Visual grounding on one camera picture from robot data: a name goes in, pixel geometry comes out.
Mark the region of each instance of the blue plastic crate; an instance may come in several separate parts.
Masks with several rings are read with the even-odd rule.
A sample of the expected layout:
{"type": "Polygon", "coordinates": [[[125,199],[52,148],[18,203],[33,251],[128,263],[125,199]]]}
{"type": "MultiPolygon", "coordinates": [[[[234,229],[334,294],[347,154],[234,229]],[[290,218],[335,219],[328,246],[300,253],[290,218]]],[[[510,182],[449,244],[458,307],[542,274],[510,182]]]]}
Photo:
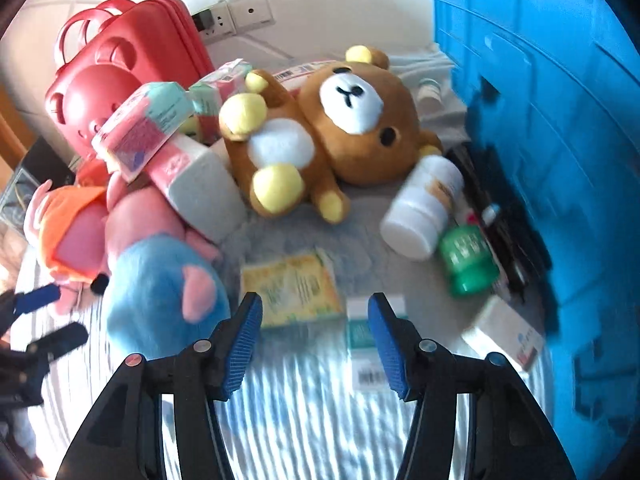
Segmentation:
{"type": "Polygon", "coordinates": [[[551,257],[552,424],[597,478],[640,413],[640,56],[604,0],[434,6],[468,132],[551,257]]]}

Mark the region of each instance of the small white box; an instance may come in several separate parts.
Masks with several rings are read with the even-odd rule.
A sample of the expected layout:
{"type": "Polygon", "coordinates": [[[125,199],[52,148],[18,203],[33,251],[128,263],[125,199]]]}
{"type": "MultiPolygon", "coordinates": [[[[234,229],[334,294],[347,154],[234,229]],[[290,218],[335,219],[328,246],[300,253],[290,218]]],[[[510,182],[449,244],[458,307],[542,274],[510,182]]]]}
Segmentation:
{"type": "MultiPolygon", "coordinates": [[[[387,300],[398,317],[406,318],[404,296],[387,295],[387,300]]],[[[347,380],[352,392],[380,392],[389,389],[385,369],[382,367],[378,349],[369,330],[369,298],[347,300],[347,380]]]]}
{"type": "Polygon", "coordinates": [[[500,352],[518,372],[527,372],[545,339],[499,296],[491,296],[462,339],[484,358],[500,352]]]}

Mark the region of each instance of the plush toy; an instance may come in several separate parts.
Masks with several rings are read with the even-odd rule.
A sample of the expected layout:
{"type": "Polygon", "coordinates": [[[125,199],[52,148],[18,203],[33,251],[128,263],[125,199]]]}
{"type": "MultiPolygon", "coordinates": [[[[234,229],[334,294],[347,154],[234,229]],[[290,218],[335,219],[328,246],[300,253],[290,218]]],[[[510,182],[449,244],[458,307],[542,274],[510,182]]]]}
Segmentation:
{"type": "Polygon", "coordinates": [[[422,155],[442,150],[433,132],[420,129],[411,93],[388,67],[383,52],[354,46],[346,62],[322,67],[300,89],[302,113],[348,184],[403,178],[422,155]]]}
{"type": "Polygon", "coordinates": [[[262,216],[276,217],[309,198],[327,222],[349,210],[316,132],[295,99],[263,70],[249,72],[250,93],[230,97],[220,109],[232,173],[262,216]]]}
{"type": "Polygon", "coordinates": [[[57,281],[110,275],[103,313],[116,359],[175,354],[229,316],[210,264],[217,249],[185,229],[155,187],[128,193],[114,174],[108,189],[92,194],[49,188],[34,194],[25,232],[57,281]]]}

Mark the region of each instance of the orange hat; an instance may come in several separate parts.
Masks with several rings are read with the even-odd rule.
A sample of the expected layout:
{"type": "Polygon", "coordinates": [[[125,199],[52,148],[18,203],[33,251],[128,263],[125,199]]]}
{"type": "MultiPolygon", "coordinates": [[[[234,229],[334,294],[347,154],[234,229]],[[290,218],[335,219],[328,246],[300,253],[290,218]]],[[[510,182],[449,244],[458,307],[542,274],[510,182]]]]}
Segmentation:
{"type": "Polygon", "coordinates": [[[86,276],[75,269],[69,269],[56,260],[56,249],[78,214],[92,202],[99,200],[106,204],[105,187],[64,186],[47,195],[49,204],[40,220],[39,253],[40,261],[47,270],[68,274],[75,282],[91,283],[95,276],[86,276]]]}

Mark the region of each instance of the green bottle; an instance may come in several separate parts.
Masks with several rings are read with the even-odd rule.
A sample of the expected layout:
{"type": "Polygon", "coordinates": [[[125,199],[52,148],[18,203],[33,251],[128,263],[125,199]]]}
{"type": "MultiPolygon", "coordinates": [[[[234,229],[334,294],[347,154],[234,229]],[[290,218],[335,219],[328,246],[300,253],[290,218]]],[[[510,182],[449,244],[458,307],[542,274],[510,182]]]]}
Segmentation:
{"type": "Polygon", "coordinates": [[[477,225],[459,226],[448,231],[440,241],[439,250],[454,296],[481,292],[500,275],[491,249],[477,225]]]}

